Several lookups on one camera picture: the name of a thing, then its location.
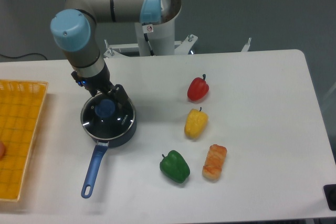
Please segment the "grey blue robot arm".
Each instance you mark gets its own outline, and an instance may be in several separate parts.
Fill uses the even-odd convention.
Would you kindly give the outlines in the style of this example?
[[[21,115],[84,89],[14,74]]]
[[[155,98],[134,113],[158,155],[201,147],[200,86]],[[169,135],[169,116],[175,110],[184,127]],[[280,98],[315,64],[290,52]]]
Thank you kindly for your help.
[[[129,97],[110,73],[96,43],[98,23],[155,24],[161,21],[161,0],[65,0],[65,8],[51,20],[50,30],[73,67],[72,77],[92,96],[98,92],[125,105]]]

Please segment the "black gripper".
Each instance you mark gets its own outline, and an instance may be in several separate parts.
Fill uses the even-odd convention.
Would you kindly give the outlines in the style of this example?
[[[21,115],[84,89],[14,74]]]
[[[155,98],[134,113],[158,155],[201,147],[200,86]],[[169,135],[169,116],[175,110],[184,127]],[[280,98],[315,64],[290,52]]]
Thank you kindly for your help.
[[[121,84],[113,85],[110,81],[110,72],[107,66],[92,77],[81,77],[76,71],[71,76],[80,87],[84,87],[92,97],[98,92],[107,94],[107,97],[119,104],[121,107],[128,102],[128,95]]]

